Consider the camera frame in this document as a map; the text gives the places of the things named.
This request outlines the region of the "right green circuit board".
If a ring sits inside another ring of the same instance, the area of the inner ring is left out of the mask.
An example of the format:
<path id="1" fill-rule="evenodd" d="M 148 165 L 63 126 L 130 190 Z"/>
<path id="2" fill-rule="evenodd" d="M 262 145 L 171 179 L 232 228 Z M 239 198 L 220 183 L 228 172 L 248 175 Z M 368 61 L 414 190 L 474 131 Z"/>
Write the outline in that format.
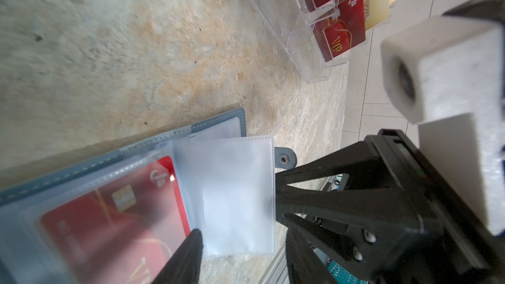
<path id="1" fill-rule="evenodd" d="M 347 272 L 346 269 L 342 268 L 339 264 L 330 259 L 330 257 L 324 254 L 321 250 L 319 250 L 319 248 L 314 249 L 314 252 L 338 283 L 340 284 L 368 283 L 367 281 L 359 280 L 357 277 Z"/>

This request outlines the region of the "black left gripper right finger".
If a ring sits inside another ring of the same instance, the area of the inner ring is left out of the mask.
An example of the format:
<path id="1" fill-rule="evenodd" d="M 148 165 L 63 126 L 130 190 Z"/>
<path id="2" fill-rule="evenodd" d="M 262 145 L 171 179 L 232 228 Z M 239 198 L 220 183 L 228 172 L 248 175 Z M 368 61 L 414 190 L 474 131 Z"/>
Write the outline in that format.
<path id="1" fill-rule="evenodd" d="M 285 253 L 290 283 L 337 284 L 337 281 L 310 248 L 308 241 L 293 228 L 287 231 Z"/>

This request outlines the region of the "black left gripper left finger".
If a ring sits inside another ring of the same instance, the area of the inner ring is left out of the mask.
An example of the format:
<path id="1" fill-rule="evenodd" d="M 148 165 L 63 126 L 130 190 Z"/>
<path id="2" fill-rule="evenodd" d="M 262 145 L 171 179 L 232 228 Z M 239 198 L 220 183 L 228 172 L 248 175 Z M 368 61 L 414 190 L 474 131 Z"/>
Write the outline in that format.
<path id="1" fill-rule="evenodd" d="M 203 257 L 203 236 L 194 229 L 172 255 L 152 284 L 198 283 Z"/>

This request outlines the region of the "clear acrylic card tray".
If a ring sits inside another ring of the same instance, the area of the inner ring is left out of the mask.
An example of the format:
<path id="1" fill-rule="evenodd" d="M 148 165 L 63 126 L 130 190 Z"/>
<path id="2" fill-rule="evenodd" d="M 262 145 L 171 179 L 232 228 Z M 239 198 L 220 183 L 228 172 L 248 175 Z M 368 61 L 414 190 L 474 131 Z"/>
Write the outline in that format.
<path id="1" fill-rule="evenodd" d="M 327 80 L 331 70 L 348 61 L 351 49 L 330 62 L 323 59 L 312 31 L 316 18 L 321 14 L 308 12 L 305 0 L 251 0 L 251 2 L 307 82 Z M 366 31 L 365 41 L 370 30 Z"/>

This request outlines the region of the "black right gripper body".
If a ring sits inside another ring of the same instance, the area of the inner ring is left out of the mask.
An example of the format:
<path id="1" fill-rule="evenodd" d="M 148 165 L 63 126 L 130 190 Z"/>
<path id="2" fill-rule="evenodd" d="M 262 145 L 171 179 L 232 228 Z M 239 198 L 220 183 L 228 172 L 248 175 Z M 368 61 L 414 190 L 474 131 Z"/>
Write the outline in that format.
<path id="1" fill-rule="evenodd" d="M 365 142 L 381 157 L 417 214 L 407 247 L 373 273 L 374 283 L 503 283 L 504 236 L 493 236 L 399 130 Z"/>

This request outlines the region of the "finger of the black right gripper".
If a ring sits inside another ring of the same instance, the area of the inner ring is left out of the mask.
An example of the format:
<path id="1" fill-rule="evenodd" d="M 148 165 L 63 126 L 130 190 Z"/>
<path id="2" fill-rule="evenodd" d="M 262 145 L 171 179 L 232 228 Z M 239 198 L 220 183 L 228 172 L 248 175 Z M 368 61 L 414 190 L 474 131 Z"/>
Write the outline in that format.
<path id="1" fill-rule="evenodd" d="M 276 196 L 315 194 L 293 184 L 347 175 L 339 191 L 350 197 L 394 197 L 395 183 L 380 150 L 370 141 L 359 141 L 311 163 L 276 174 Z"/>
<path id="2" fill-rule="evenodd" d="M 422 232 L 400 189 L 291 189 L 277 194 L 276 210 L 279 223 L 361 280 L 391 273 Z"/>

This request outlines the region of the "aluminium mounting rail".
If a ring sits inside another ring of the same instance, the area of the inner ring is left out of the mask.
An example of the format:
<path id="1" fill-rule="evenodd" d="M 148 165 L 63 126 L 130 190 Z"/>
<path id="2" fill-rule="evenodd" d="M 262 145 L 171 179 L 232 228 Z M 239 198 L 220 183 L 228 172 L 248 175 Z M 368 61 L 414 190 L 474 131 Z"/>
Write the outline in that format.
<path id="1" fill-rule="evenodd" d="M 282 245 L 270 263 L 267 271 L 261 277 L 259 284 L 289 283 L 285 245 Z"/>

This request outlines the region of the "red vip card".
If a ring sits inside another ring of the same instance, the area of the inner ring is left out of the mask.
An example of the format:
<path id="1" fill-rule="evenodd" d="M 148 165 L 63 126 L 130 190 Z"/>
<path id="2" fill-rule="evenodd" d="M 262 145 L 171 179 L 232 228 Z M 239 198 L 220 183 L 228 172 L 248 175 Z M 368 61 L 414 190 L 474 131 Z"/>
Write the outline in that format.
<path id="1" fill-rule="evenodd" d="M 45 213 L 78 283 L 151 283 L 190 233 L 170 156 Z"/>
<path id="2" fill-rule="evenodd" d="M 313 34 L 326 62 L 366 39 L 364 0 L 305 0 L 308 12 L 318 12 Z"/>

